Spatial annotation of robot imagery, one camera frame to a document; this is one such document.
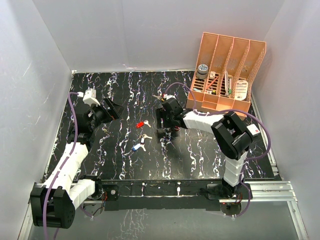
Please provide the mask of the key with red tag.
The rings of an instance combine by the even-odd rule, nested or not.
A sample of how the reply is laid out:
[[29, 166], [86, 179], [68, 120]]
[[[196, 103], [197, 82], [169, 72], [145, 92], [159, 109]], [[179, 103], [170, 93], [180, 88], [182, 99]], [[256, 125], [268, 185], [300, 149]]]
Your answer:
[[144, 120], [144, 121], [141, 121], [139, 123], [136, 124], [136, 128], [139, 129], [139, 128], [142, 128], [143, 126], [148, 126], [149, 128], [151, 128], [152, 126], [149, 124], [149, 121], [148, 120]]

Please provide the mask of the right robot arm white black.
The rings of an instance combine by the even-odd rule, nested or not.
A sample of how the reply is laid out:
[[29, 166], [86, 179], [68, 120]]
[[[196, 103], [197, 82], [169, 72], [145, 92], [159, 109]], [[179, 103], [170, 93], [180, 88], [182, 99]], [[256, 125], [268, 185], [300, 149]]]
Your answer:
[[171, 97], [162, 102], [161, 107], [155, 110], [155, 115], [158, 135], [161, 135], [164, 129], [173, 131], [177, 127], [213, 134], [225, 156], [224, 175], [221, 183], [200, 191], [208, 198], [215, 199], [233, 199], [240, 194], [244, 183], [245, 160], [254, 136], [234, 111], [212, 114], [184, 109]]

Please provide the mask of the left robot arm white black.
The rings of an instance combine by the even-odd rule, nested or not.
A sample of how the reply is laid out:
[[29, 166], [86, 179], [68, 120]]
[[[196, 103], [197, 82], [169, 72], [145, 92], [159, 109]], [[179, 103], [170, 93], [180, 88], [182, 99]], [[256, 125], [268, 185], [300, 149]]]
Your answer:
[[102, 124], [121, 117], [122, 105], [104, 98], [99, 104], [91, 104], [84, 113], [73, 109], [73, 126], [68, 132], [64, 153], [55, 169], [42, 186], [34, 186], [30, 193], [33, 224], [38, 227], [68, 229], [75, 218], [76, 209], [90, 197], [103, 195], [102, 185], [93, 177], [73, 180], [82, 162], [89, 154], [95, 132]]

